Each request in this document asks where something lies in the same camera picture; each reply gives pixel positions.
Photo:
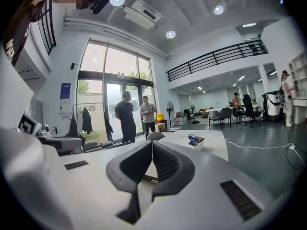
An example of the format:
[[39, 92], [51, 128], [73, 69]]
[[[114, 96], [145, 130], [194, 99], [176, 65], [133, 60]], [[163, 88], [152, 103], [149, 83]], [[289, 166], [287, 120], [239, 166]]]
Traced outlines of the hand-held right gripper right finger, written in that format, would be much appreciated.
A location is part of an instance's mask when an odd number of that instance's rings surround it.
[[153, 141], [152, 147], [152, 161], [158, 178], [158, 184], [152, 190], [152, 198], [178, 194], [193, 179], [194, 163], [186, 155], [158, 141]]

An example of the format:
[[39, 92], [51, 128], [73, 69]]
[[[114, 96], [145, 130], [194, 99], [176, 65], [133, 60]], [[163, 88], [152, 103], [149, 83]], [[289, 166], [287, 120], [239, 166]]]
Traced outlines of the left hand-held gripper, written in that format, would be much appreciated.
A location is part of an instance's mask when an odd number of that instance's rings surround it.
[[42, 144], [53, 146], [57, 152], [73, 152], [82, 146], [82, 140], [80, 138], [51, 135], [48, 125], [37, 122], [26, 113], [23, 114], [18, 128], [22, 132], [35, 136]]

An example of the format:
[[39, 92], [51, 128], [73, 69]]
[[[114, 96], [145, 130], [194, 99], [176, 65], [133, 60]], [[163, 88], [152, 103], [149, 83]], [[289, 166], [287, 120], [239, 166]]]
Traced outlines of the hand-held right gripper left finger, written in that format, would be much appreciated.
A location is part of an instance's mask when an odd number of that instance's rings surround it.
[[114, 157], [106, 165], [106, 174], [119, 191], [131, 194], [129, 205], [117, 217], [135, 224], [141, 217], [138, 184], [152, 162], [152, 142], [146, 141], [137, 147]]

